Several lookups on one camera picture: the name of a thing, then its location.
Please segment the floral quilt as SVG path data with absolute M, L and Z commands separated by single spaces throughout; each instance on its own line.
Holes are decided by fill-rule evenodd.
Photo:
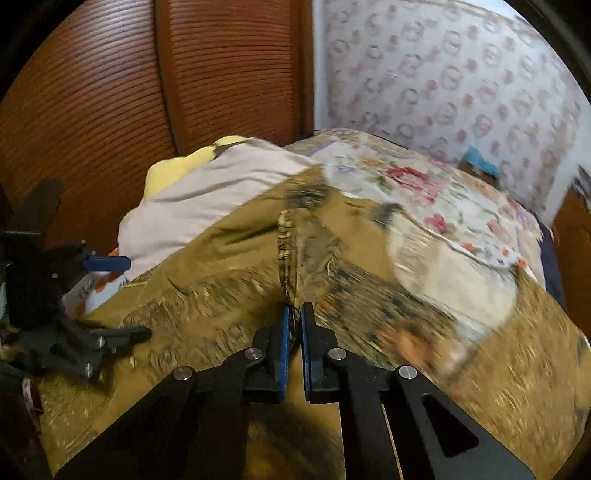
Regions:
M 322 164 L 332 187 L 398 204 L 417 223 L 495 267 L 517 265 L 545 282 L 534 214 L 483 180 L 375 135 L 332 129 L 287 147 Z

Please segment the navy blue blanket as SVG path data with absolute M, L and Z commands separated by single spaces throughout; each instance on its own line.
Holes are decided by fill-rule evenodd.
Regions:
M 554 249 L 551 231 L 543 223 L 539 223 L 542 239 L 539 241 L 541 262 L 544 273 L 545 290 L 554 298 L 563 310 L 566 309 L 564 290 Z

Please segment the beige folded cloth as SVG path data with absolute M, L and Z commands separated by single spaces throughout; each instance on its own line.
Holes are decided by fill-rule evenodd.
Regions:
M 157 266 L 238 207 L 316 162 L 249 138 L 142 199 L 119 226 L 119 254 L 131 261 L 126 279 Z

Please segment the orange print bed sheet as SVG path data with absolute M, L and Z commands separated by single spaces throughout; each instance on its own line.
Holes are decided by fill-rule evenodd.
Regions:
M 108 256 L 119 256 L 118 251 Z M 84 275 L 62 297 L 66 315 L 81 319 L 96 310 L 127 284 L 126 272 L 89 272 L 83 267 Z

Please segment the circle pattern wall curtain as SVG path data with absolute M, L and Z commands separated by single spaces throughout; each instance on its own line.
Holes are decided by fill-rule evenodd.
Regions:
M 317 1 L 318 128 L 457 163 L 470 149 L 546 222 L 590 144 L 590 104 L 504 1 Z

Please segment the yellow plush toy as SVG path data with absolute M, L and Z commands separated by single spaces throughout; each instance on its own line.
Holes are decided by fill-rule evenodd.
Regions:
M 211 145 L 201 147 L 189 155 L 156 162 L 147 171 L 143 198 L 152 197 L 191 171 L 213 161 L 218 155 L 221 155 L 225 148 L 243 141 L 245 141 L 245 137 L 229 135 L 216 140 Z

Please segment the wooden sideboard cabinet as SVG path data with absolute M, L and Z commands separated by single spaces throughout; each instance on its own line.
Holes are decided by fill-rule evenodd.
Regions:
M 585 202 L 572 190 L 563 199 L 554 218 L 552 232 L 566 312 L 583 333 L 590 337 L 590 212 Z

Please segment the blue item at headboard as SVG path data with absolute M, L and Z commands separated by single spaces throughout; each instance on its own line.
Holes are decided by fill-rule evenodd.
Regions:
M 473 146 L 468 147 L 459 166 L 468 168 L 472 173 L 476 173 L 477 175 L 488 175 L 495 180 L 498 180 L 500 177 L 499 168 L 495 164 L 485 160 L 480 151 Z

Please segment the wooden louvered wardrobe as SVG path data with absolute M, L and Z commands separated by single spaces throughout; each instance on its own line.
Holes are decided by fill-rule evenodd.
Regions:
M 155 162 L 226 135 L 311 135 L 308 1 L 86 1 L 1 103 L 1 183 L 19 203 L 62 184 L 48 246 L 107 253 Z

